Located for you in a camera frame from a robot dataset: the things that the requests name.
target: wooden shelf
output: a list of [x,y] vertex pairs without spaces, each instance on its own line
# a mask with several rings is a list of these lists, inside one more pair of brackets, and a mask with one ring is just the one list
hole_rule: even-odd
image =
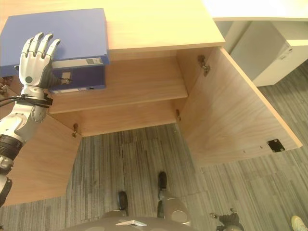
[[55,94],[50,114],[187,97],[176,57],[114,61],[106,88]]
[[78,133],[104,133],[176,123],[171,101],[139,103],[52,115],[69,128],[78,123]]

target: wooden desk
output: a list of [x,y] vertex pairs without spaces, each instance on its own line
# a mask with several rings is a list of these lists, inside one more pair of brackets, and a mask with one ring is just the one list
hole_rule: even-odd
[[[81,136],[178,123],[198,166],[270,154],[267,141],[273,139],[286,150],[302,146],[219,47],[222,35],[199,0],[4,2],[2,22],[14,14],[104,7],[112,59],[106,89],[54,95],[44,125],[16,158],[10,176],[18,185],[6,205],[64,193],[79,142],[70,134],[74,123]],[[200,55],[205,57],[206,72]],[[65,159],[53,158],[52,153],[59,155],[61,149],[67,150]],[[31,170],[20,172],[29,159],[36,160]],[[53,175],[59,169],[62,181]],[[25,174],[32,184],[27,184]]]

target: shoe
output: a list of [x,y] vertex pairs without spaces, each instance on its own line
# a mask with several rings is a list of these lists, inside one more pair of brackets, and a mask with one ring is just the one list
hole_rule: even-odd
[[119,209],[120,210],[128,210],[128,199],[127,199],[127,195],[126,192],[121,191],[118,193],[117,195],[117,201],[119,203]]
[[167,188],[167,174],[165,172],[160,172],[158,175],[158,189],[166,189]]
[[303,220],[298,216],[293,216],[291,218],[291,224],[294,231],[308,231]]

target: gray carpet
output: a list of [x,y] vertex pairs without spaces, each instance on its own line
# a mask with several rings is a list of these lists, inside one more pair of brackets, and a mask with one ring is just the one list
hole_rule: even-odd
[[275,86],[260,88],[303,142],[301,149],[195,171],[176,125],[83,138],[67,194],[0,209],[6,231],[58,231],[96,220],[125,190],[129,212],[155,216],[157,174],[188,207],[193,226],[214,231],[208,213],[236,208],[247,231],[292,230],[296,214],[308,223],[308,62]]

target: metal bracket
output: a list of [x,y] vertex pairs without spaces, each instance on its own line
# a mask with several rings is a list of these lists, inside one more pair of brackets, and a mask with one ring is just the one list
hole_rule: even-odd
[[205,56],[204,55],[198,55],[198,63],[200,65],[200,67],[203,69],[204,72],[204,76],[206,76],[208,74],[208,72],[210,71],[210,66],[205,64]]
[[178,109],[176,109],[175,113],[177,114],[177,120],[181,121],[180,111]]
[[73,125],[73,128],[74,128],[74,132],[72,133],[72,136],[76,138],[77,137],[78,124],[75,123]]
[[267,144],[269,145],[269,147],[271,148],[273,153],[285,151],[285,148],[281,144],[279,139],[274,139],[274,140],[268,141]]

